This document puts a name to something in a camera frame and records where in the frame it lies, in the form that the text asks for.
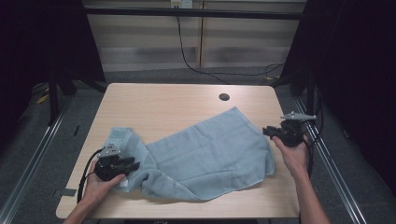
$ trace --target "person's right hand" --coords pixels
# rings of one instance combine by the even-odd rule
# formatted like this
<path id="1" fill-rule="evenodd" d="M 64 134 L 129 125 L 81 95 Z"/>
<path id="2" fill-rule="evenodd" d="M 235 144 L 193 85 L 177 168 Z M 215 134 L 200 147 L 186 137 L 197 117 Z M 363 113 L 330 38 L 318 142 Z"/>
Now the person's right hand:
<path id="1" fill-rule="evenodd" d="M 296 177 L 300 172 L 306 172 L 306 157 L 308 149 L 304 142 L 302 142 L 297 147 L 286 147 L 280 138 L 274 136 L 273 140 L 275 145 L 280 149 L 282 153 L 283 162 L 290 170 L 293 177 Z"/>

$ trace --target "cord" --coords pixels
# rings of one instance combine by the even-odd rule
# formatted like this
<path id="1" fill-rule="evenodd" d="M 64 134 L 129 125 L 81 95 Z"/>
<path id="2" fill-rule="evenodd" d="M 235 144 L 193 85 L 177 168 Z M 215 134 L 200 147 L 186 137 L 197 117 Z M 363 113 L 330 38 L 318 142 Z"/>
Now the cord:
<path id="1" fill-rule="evenodd" d="M 231 83 L 229 83 L 229 82 L 227 82 L 227 81 L 225 81 L 225 80 L 222 80 L 221 78 L 216 77 L 215 75 L 245 76 L 245 77 L 257 77 L 257 76 L 263 76 L 263 75 L 265 75 L 265 80 L 264 80 L 264 82 L 265 82 L 265 81 L 268 79 L 268 74 L 269 74 L 269 73 L 273 72 L 274 70 L 276 70 L 276 69 L 277 69 L 278 67 L 280 67 L 281 65 L 284 65 L 284 63 L 273 63 L 273 64 L 269 64 L 269 65 L 265 66 L 265 71 L 264 71 L 264 72 L 257 73 L 257 74 L 222 73 L 222 72 L 208 73 L 208 72 L 202 72 L 202 71 L 196 70 L 196 69 L 192 68 L 192 67 L 189 65 L 189 63 L 187 62 L 187 60 L 186 60 L 186 56 L 185 56 L 184 48 L 183 48 L 183 40 L 182 40 L 182 38 L 181 38 L 181 28 L 180 28 L 180 27 L 181 27 L 181 26 L 180 26 L 180 17 L 177 17 L 178 37 L 179 37 L 179 40 L 180 40 L 180 49 L 181 49 L 181 54 L 182 54 L 182 56 L 183 56 L 184 63 L 190 68 L 190 70 L 192 70 L 192 71 L 194 71 L 194 72 L 196 72 L 196 73 L 199 73 L 199 74 L 211 76 L 211 77 L 213 77 L 213 78 L 215 78 L 215 79 L 217 79 L 217 80 L 219 80 L 220 82 L 223 82 L 223 83 L 225 83 L 225 84 L 231 85 Z M 269 71 L 267 71 L 268 67 L 271 67 L 271 66 L 274 66 L 274 68 L 271 69 L 271 70 L 269 70 Z"/>
<path id="2" fill-rule="evenodd" d="M 78 185 L 78 195 L 77 195 L 77 203 L 79 203 L 79 201 L 81 201 L 81 198 L 82 198 L 82 191 L 84 190 L 84 185 L 85 185 L 85 180 L 87 179 L 87 177 L 88 177 L 89 175 L 91 175 L 91 174 L 94 173 L 94 172 L 92 172 L 92 173 L 87 174 L 88 167 L 90 166 L 93 157 L 94 157 L 96 154 L 98 154 L 99 152 L 101 152 L 103 149 L 104 149 L 104 147 L 101 148 L 101 149 L 96 150 L 96 151 L 90 156 L 90 158 L 88 159 L 87 165 L 85 166 L 85 169 L 84 169 L 84 173 L 82 174 L 81 180 L 79 181 L 79 185 Z"/>

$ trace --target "wooden table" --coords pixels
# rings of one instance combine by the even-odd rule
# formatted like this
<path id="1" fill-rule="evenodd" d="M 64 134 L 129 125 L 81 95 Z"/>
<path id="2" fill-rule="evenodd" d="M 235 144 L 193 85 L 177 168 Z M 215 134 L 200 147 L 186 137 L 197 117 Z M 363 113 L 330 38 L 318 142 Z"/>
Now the wooden table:
<path id="1" fill-rule="evenodd" d="M 219 95 L 227 93 L 228 101 Z M 110 129 L 131 127 L 147 144 L 209 119 L 233 106 L 258 128 L 279 126 L 283 112 L 274 89 L 259 86 L 121 84 L 108 86 L 76 166 L 66 186 L 77 189 L 88 158 L 103 146 Z M 294 181 L 273 141 L 276 174 L 260 184 L 209 202 L 187 203 L 146 198 L 139 190 L 112 191 L 92 214 L 97 218 L 260 218 L 297 217 Z M 65 218 L 76 197 L 63 196 L 56 214 Z"/>

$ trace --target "horizontal black bar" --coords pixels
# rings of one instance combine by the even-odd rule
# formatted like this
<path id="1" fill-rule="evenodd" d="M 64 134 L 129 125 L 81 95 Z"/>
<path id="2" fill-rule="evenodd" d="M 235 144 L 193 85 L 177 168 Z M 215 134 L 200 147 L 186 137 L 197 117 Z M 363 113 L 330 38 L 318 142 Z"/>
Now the horizontal black bar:
<path id="1" fill-rule="evenodd" d="M 267 20 L 299 21 L 312 17 L 298 12 L 267 12 L 267 11 L 237 11 L 189 8 L 156 8 L 156 7 L 29 7 L 38 10 L 61 10 L 73 13 L 94 15 L 137 15 L 137 16 L 179 16 L 179 17 L 211 17 L 211 18 L 245 18 Z"/>

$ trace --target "blue towel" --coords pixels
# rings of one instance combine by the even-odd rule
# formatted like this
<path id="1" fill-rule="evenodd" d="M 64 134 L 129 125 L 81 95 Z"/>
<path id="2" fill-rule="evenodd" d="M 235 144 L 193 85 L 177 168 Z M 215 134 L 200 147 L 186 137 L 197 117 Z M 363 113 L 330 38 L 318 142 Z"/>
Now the blue towel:
<path id="1" fill-rule="evenodd" d="M 130 128 L 113 128 L 109 143 L 140 161 L 127 185 L 115 189 L 141 188 L 151 197 L 211 200 L 275 171 L 266 138 L 236 107 L 147 145 Z"/>

